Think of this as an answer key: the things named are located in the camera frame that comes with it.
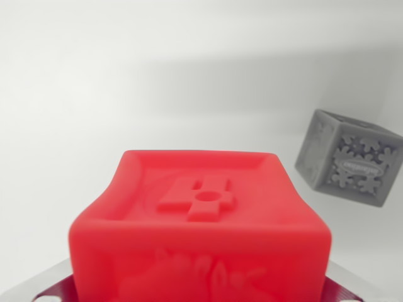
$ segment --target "raised relief design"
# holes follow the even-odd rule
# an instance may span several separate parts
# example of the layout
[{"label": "raised relief design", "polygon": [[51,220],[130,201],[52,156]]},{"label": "raised relief design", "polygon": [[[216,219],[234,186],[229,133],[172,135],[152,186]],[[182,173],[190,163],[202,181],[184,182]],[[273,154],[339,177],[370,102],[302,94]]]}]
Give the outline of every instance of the raised relief design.
[{"label": "raised relief design", "polygon": [[159,211],[187,212],[189,221],[218,221],[220,212],[234,208],[234,196],[225,176],[205,176],[202,182],[180,177],[158,202]]},{"label": "raised relief design", "polygon": [[143,274],[123,280],[120,302],[277,302],[255,285],[265,268],[229,271],[223,261],[209,255],[156,252],[155,264]]}]

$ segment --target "gray toy block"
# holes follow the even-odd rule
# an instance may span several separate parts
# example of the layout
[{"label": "gray toy block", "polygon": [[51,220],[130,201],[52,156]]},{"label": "gray toy block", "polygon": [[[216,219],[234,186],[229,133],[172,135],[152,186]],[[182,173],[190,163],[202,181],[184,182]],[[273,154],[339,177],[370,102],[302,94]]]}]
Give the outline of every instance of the gray toy block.
[{"label": "gray toy block", "polygon": [[312,189],[382,206],[403,161],[403,137],[316,110],[295,167]]}]

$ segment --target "embossed snowflake pattern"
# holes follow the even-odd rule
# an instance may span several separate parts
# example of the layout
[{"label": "embossed snowflake pattern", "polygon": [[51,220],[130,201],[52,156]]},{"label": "embossed snowflake pattern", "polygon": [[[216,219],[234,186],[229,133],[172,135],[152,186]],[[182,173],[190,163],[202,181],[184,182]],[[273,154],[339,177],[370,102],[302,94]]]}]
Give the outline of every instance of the embossed snowflake pattern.
[{"label": "embossed snowflake pattern", "polygon": [[367,177],[365,180],[359,181],[358,185],[361,192],[375,194],[375,189],[380,187],[381,182],[376,181],[374,177]]},{"label": "embossed snowflake pattern", "polygon": [[378,159],[382,162],[383,166],[390,167],[395,162],[396,155],[397,155],[396,150],[392,152],[391,149],[387,147],[385,148],[385,150],[383,150],[382,154],[378,155]]},{"label": "embossed snowflake pattern", "polygon": [[371,138],[362,138],[360,140],[360,144],[364,146],[364,151],[369,152],[372,150],[377,151],[379,150],[379,142],[376,140],[372,140]]},{"label": "embossed snowflake pattern", "polygon": [[340,159],[353,159],[354,158],[354,152],[350,151],[350,148],[348,146],[344,146],[342,149],[337,148],[333,157],[336,160]]},{"label": "embossed snowflake pattern", "polygon": [[353,183],[352,174],[343,169],[337,169],[336,171],[337,174],[332,175],[332,181],[338,182],[340,187],[346,187],[347,184]]}]

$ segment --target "white background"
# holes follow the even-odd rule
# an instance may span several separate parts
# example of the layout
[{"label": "white background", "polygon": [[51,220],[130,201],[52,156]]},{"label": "white background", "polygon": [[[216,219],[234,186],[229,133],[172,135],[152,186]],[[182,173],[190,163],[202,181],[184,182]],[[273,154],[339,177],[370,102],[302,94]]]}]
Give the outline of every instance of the white background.
[{"label": "white background", "polygon": [[392,1],[0,1],[0,292],[68,257],[128,149],[273,152],[332,259],[403,299],[403,175],[383,208],[293,165],[313,110],[403,134]]}]

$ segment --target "metal plate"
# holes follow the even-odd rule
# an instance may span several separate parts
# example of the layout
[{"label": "metal plate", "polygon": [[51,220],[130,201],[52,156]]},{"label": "metal plate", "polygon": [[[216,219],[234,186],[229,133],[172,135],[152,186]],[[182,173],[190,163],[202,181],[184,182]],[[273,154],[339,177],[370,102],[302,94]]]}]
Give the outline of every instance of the metal plate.
[{"label": "metal plate", "polygon": [[[45,296],[48,296],[46,301],[49,302],[78,302],[69,259],[4,293],[0,296],[0,302],[45,302]],[[369,302],[378,301],[376,299],[382,296],[367,282],[337,264],[329,263],[321,302]]]}]

